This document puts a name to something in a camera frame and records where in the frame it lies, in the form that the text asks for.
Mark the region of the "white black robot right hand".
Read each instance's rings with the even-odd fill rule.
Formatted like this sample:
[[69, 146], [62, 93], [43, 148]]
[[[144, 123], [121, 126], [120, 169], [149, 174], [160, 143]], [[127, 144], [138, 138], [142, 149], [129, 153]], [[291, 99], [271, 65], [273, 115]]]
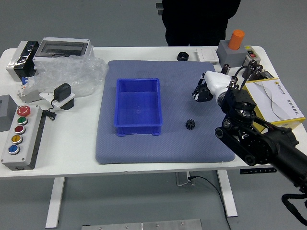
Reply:
[[199, 103], [207, 102], [215, 98], [217, 104], [220, 106], [228, 90], [230, 81], [231, 78], [229, 75], [208, 70], [202, 74], [197, 87], [192, 93], [192, 97]]

